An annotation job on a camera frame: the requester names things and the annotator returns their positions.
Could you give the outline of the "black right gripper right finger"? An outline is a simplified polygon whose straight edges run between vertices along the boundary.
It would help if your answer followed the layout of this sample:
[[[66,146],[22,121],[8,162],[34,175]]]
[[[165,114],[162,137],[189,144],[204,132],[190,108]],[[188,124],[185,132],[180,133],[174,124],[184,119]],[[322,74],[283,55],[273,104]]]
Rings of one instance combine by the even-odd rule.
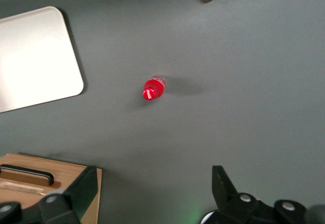
[[[239,193],[222,166],[212,167],[212,193],[217,205],[201,223],[306,223],[306,207],[291,200],[268,206],[248,193]]]

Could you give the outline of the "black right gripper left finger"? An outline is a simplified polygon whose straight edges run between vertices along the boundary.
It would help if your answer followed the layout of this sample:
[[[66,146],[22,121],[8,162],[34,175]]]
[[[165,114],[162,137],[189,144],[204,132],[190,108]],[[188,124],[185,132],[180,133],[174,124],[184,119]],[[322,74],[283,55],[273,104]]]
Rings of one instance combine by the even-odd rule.
[[[97,168],[87,166],[62,193],[46,195],[28,208],[1,202],[1,223],[81,223],[97,193]]]

